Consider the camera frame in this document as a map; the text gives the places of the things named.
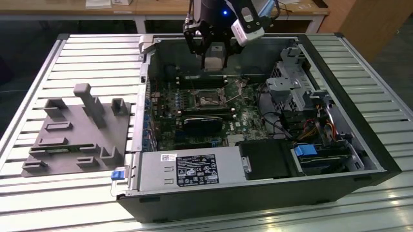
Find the red cable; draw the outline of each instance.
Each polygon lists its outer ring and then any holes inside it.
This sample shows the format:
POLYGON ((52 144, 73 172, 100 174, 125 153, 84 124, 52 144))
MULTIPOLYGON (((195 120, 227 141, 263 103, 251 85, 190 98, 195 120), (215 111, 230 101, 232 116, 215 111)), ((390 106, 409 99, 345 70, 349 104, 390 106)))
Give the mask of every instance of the red cable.
POLYGON ((310 122, 310 121, 314 121, 315 119, 308 119, 308 120, 306 120, 306 122, 303 123, 303 131, 304 131, 304 128, 306 128, 306 126, 307 126, 307 123, 310 122))

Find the barcode sticker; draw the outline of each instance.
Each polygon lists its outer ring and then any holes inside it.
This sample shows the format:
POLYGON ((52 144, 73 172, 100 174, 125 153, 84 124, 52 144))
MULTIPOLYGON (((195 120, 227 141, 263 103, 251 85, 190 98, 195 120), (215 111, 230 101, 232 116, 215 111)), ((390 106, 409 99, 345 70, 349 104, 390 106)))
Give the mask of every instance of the barcode sticker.
POLYGON ((113 14, 131 14, 131 11, 113 11, 113 14))
POLYGON ((160 155, 160 161, 175 161, 176 160, 176 154, 161 154, 160 155))

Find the warning label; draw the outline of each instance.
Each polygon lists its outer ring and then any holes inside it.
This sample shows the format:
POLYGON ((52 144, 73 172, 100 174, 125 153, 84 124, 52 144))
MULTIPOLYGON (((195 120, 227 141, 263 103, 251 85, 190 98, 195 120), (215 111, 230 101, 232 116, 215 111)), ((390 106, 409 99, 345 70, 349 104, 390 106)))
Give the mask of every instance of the warning label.
POLYGON ((176 180, 179 187, 218 184, 215 155, 176 157, 176 180))

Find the metal bracket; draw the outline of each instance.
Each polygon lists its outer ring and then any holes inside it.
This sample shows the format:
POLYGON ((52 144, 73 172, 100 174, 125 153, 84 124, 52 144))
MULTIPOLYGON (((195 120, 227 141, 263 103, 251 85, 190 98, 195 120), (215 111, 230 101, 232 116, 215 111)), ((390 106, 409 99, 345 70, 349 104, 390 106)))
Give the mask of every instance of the metal bracket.
POLYGON ((155 45, 155 41, 153 41, 153 35, 141 35, 139 38, 139 51, 141 54, 148 53, 149 51, 152 51, 155 49, 153 45, 155 45))

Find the wooden table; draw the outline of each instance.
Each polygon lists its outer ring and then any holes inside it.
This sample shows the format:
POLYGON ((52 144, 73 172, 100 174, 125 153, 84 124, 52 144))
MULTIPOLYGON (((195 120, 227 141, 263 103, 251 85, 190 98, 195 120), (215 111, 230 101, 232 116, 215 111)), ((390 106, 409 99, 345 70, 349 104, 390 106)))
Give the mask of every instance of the wooden table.
MULTIPOLYGON (((133 0, 129 6, 85 9, 85 0, 0 0, 0 20, 133 20, 139 33, 145 33, 145 20, 184 20, 188 0, 133 0)), ((287 4, 278 20, 307 21, 306 32, 316 32, 327 8, 312 0, 287 4)))
MULTIPOLYGON (((145 20, 184 20, 187 15, 188 0, 137 0, 136 3, 136 28, 139 33, 145 33, 145 20)), ((278 20, 308 21, 307 33, 316 33, 329 8, 319 8, 312 0, 300 0, 298 3, 280 4, 288 12, 282 10, 278 20)))
POLYGON ((0 20, 135 20, 136 3, 87 10, 85 0, 0 0, 0 20))

